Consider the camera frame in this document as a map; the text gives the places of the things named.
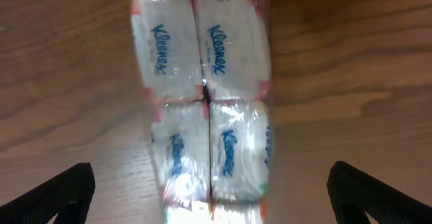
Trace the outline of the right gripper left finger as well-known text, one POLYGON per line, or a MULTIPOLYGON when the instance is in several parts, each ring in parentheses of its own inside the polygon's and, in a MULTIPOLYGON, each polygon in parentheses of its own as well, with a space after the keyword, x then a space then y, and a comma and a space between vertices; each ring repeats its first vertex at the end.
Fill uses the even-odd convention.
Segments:
POLYGON ((90 163, 78 163, 1 206, 1 224, 85 224, 94 178, 90 163))

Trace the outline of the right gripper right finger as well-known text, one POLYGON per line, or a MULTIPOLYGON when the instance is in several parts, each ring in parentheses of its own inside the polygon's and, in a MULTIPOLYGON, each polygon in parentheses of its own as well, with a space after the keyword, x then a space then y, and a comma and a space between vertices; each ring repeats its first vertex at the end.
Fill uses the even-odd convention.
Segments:
POLYGON ((431 222, 430 206, 343 161, 331 168, 327 190, 338 224, 431 222))

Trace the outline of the tissue multipack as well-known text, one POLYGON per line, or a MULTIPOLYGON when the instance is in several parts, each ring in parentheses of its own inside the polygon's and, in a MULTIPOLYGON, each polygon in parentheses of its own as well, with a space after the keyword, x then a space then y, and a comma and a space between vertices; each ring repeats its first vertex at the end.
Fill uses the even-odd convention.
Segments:
POLYGON ((165 223, 262 223, 273 155, 269 0, 132 0, 165 223))

